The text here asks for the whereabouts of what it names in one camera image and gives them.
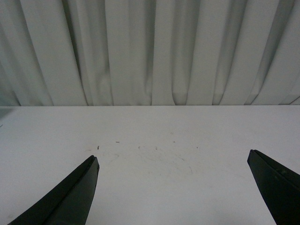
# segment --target white curtain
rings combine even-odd
[[[1,0],[0,105],[300,105],[300,0]]]

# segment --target white table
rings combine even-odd
[[[2,107],[0,224],[88,156],[87,225],[275,225],[247,165],[258,149],[300,173],[299,106]]]

